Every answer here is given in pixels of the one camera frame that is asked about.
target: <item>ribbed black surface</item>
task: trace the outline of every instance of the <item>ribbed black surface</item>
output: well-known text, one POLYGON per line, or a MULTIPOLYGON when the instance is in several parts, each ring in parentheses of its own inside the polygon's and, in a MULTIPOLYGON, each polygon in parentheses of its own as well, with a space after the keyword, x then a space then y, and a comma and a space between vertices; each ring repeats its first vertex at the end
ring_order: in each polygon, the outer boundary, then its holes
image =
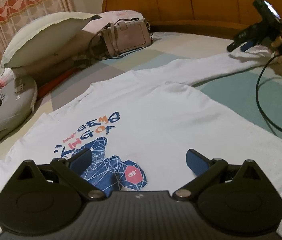
MULTIPOLYGON (((15 239, 27 237, 0 235, 0 240, 15 239)), ((199 217, 191 203, 177 202, 165 191, 113 192, 107 200, 89 203, 80 218, 59 232, 29 239, 282 240, 276 233, 258 237, 220 233, 199 217)))

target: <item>white pillow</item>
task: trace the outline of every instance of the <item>white pillow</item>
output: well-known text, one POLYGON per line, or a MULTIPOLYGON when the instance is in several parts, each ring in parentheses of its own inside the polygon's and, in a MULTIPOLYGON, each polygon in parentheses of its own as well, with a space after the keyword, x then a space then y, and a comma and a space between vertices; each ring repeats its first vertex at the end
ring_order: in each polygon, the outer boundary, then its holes
POLYGON ((99 18, 90 13, 58 12, 30 22, 16 33, 6 48, 0 73, 3 74, 4 68, 26 66, 55 53, 89 21, 99 18))

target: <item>bed sheet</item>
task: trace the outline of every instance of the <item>bed sheet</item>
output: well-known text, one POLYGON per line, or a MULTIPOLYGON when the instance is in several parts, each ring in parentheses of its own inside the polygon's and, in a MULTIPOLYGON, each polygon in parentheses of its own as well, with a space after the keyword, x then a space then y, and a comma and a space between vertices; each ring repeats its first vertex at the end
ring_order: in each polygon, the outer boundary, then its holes
MULTIPOLYGON (((224 53, 231 40, 215 37, 182 34, 154 33, 154 43, 148 48, 131 53, 121 59, 97 62, 72 75, 56 89, 37 102, 35 112, 25 123, 0 142, 0 159, 3 159, 17 139, 22 137, 42 113, 50 113, 82 94, 92 82, 113 78, 131 69, 139 70, 165 65, 175 59, 204 58, 224 53)), ((260 88, 260 103, 268 116, 282 127, 282 77, 280 67, 273 65, 264 73, 260 88)), ((250 122, 275 133, 258 111, 255 102, 255 85, 261 68, 218 78, 197 86, 207 96, 222 103, 250 122)))

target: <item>pink handbag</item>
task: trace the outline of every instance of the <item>pink handbag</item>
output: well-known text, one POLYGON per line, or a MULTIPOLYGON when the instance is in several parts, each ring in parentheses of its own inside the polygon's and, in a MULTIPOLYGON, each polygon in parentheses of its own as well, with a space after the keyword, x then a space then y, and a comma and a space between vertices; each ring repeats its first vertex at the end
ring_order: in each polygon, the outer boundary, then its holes
POLYGON ((117 22, 108 23, 92 38, 89 43, 91 57, 98 60, 122 57, 127 52, 151 45, 152 35, 146 20, 133 18, 119 19, 117 22))

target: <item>gray cushion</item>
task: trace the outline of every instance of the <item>gray cushion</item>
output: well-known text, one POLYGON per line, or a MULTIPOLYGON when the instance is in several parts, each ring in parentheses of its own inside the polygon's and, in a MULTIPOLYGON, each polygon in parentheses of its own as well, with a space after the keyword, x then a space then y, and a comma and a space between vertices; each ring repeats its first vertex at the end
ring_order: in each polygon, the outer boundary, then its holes
POLYGON ((31 114, 37 94, 36 82, 30 76, 17 78, 0 90, 0 140, 31 114))

